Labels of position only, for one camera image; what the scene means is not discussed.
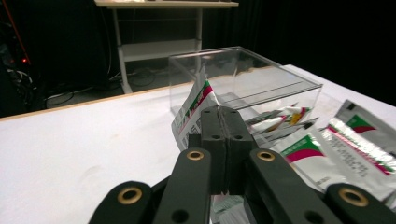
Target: screw hole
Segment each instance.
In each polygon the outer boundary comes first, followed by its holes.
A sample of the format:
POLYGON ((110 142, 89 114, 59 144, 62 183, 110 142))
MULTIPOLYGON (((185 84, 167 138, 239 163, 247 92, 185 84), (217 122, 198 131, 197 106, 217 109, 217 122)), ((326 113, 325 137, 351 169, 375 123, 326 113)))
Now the screw hole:
POLYGON ((308 220, 310 223, 313 223, 313 224, 323 224, 324 223, 323 217, 316 212, 312 212, 312 211, 306 212, 305 218, 306 218, 306 220, 308 220))
POLYGON ((189 219, 189 214, 184 210, 177 210, 172 214, 172 220, 176 223, 183 223, 189 219))
POLYGON ((187 158, 192 161, 199 161, 204 157, 204 153, 200 151, 191 151, 187 154, 187 158))
POLYGON ((119 200, 119 203, 132 204, 138 202, 142 197, 142 194, 143 192, 139 188, 126 188, 120 191, 117 199, 119 200))
POLYGON ((266 151, 258 152, 257 157, 263 161, 273 161, 275 159, 274 154, 266 151))
POLYGON ((369 204, 368 199, 360 192, 354 189, 341 188, 338 194, 347 203, 353 204, 358 207, 364 207, 369 204))

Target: red and green label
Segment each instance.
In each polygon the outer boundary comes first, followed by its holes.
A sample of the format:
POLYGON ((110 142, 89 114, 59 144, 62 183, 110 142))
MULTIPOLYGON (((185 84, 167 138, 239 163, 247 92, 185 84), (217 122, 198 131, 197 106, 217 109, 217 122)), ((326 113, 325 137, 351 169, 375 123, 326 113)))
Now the red and green label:
POLYGON ((186 113, 183 116, 182 121, 179 123, 179 131, 178 133, 181 133, 181 131, 183 130, 183 128, 185 127, 187 121, 190 119, 190 117, 194 114, 195 110, 198 108, 198 106, 200 106, 200 104, 204 101, 204 99, 206 98, 206 96, 212 92, 213 89, 209 84, 209 81, 206 80, 204 83, 204 86, 201 88, 201 90, 198 92, 197 96, 195 97, 195 99, 192 101, 189 109, 186 111, 186 113))
POLYGON ((308 157, 322 156, 323 153, 319 147, 313 143, 311 136, 307 135, 294 143, 290 147, 286 148, 281 154, 289 161, 295 162, 308 157))
POLYGON ((369 124, 366 120, 362 119, 358 115, 355 115, 350 119, 347 123, 347 126, 349 126, 353 131, 356 133, 364 133, 367 131, 375 130, 375 127, 373 127, 371 124, 369 124))

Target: white packet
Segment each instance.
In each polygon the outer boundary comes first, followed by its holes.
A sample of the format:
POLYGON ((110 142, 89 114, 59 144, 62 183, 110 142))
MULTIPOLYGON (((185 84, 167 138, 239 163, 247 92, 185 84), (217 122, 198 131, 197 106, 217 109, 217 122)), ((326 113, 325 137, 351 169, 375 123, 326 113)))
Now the white packet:
POLYGON ((396 190, 393 191, 385 200, 384 204, 392 210, 392 212, 396 213, 396 190))
POLYGON ((309 114, 310 111, 312 110, 309 107, 299 107, 296 105, 297 103, 293 105, 284 106, 273 111, 263 112, 252 119, 245 120, 245 123, 247 125, 253 125, 255 123, 262 122, 264 120, 286 116, 286 119, 281 123, 280 126, 284 128, 286 126, 294 125, 298 123, 300 120, 303 120, 303 118, 305 118, 306 115, 309 114))
POLYGON ((241 195, 211 195, 210 219, 214 223, 219 223, 219 220, 222 216, 227 216, 233 211, 233 208, 239 204, 243 205, 243 203, 244 198, 241 195))
POLYGON ((297 130, 309 128, 311 125, 314 125, 317 120, 318 118, 309 119, 286 128, 276 129, 267 133, 253 134, 253 137, 259 147, 270 148, 282 141, 285 137, 295 133, 297 130))
POLYGON ((258 123, 248 125, 250 133, 265 133, 276 129, 282 122, 286 120, 287 116, 279 116, 272 119, 266 119, 258 123))
POLYGON ((345 100, 335 115, 356 133, 396 157, 396 130, 367 109, 345 100))
POLYGON ((250 224, 248 215, 245 210, 243 203, 239 203, 236 206, 225 211, 219 216, 219 223, 221 224, 250 224))
POLYGON ((201 133, 201 111, 213 105, 219 105, 219 102, 207 80, 203 66, 197 74, 189 96, 172 121, 172 133, 180 150, 187 149, 190 133, 201 133))
POLYGON ((331 184, 348 183, 347 177, 327 155, 329 147, 315 125, 312 125, 292 133, 271 149, 297 169, 297 174, 308 186, 314 184, 319 191, 325 192, 331 184))
POLYGON ((379 201, 396 190, 396 159, 388 152, 353 131, 338 118, 329 121, 322 136, 332 146, 332 151, 337 156, 334 159, 342 161, 347 170, 358 178, 352 184, 366 189, 379 201))

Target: black cable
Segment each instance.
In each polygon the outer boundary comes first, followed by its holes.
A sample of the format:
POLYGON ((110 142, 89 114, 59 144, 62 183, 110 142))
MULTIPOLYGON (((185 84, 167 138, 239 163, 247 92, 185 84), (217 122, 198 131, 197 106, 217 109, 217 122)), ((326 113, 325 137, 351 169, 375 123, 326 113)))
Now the black cable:
POLYGON ((116 89, 118 89, 118 88, 121 87, 120 79, 111 80, 111 81, 110 81, 110 84, 112 84, 112 83, 115 83, 115 84, 116 84, 116 87, 111 88, 111 89, 108 89, 108 90, 99 90, 99 91, 114 91, 114 90, 116 90, 116 89))
POLYGON ((65 93, 65 94, 63 94, 63 95, 67 95, 67 94, 71 94, 70 97, 67 98, 66 100, 60 102, 60 103, 57 103, 57 104, 48 104, 48 100, 50 100, 51 98, 45 99, 45 100, 44 100, 44 107, 45 107, 46 109, 48 109, 48 105, 62 105, 62 104, 64 104, 64 103, 70 101, 70 100, 74 97, 74 95, 75 95, 75 93, 74 93, 73 91, 71 91, 71 92, 69 92, 69 93, 65 93))
POLYGON ((147 68, 143 68, 141 72, 135 72, 135 74, 131 75, 131 84, 136 87, 146 87, 154 82, 155 74, 149 71, 147 68), (144 82, 143 84, 136 82, 137 79, 144 79, 150 77, 148 82, 144 82))
POLYGON ((29 106, 32 103, 34 90, 36 89, 30 75, 9 67, 7 68, 7 72, 23 103, 29 106))

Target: medicine packet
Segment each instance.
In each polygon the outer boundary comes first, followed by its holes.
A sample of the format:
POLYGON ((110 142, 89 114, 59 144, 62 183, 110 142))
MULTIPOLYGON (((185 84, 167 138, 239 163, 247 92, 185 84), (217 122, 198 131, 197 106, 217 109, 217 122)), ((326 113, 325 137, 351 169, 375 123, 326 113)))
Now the medicine packet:
POLYGON ((335 117, 368 141, 396 157, 396 130, 384 120, 350 100, 344 101, 335 117))
POLYGON ((396 190, 396 159, 387 151, 339 118, 331 119, 321 134, 336 155, 333 159, 341 161, 357 178, 352 184, 366 189, 379 201, 396 190))
POLYGON ((277 128, 289 127, 303 120, 303 118, 305 118, 305 116, 311 111, 311 108, 309 107, 299 107, 296 105, 297 103, 284 106, 273 111, 260 113, 260 115, 252 119, 245 120, 245 123, 248 127, 250 127, 250 129, 257 133, 268 132, 277 128), (268 130, 267 125, 259 125, 261 123, 265 124, 270 121, 279 121, 279 123, 276 126, 274 125, 270 130, 268 130))
POLYGON ((348 183, 338 164, 329 157, 330 146, 315 125, 297 130, 270 149, 280 153, 308 186, 317 186, 321 192, 331 184, 348 183))
POLYGON ((213 105, 219 105, 219 102, 203 65, 197 73, 189 96, 172 121, 172 133, 180 150, 187 149, 190 133, 201 133, 201 111, 213 105))
POLYGON ((309 128, 310 126, 314 125, 317 120, 318 118, 309 119, 286 128, 276 129, 271 132, 253 134, 253 137, 259 147, 270 148, 282 141, 285 137, 295 133, 297 130, 301 128, 309 128))

